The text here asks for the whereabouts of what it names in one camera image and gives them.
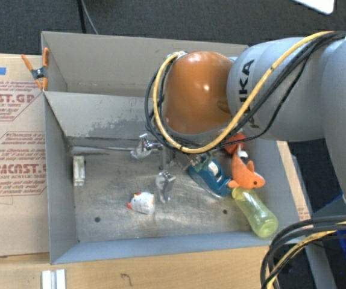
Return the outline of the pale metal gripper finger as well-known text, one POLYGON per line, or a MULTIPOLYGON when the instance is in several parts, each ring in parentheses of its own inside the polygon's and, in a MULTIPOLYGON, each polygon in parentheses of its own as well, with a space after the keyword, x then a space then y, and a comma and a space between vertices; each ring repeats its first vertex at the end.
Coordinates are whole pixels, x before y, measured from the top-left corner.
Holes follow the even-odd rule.
POLYGON ((169 193, 172 190, 175 180, 176 176, 170 174, 167 170, 157 175, 155 183, 162 203, 170 201, 169 193))
POLYGON ((151 140, 147 133, 139 136, 137 146, 130 151, 134 159, 143 159, 151 154, 152 151, 160 151, 163 145, 158 140, 151 140))

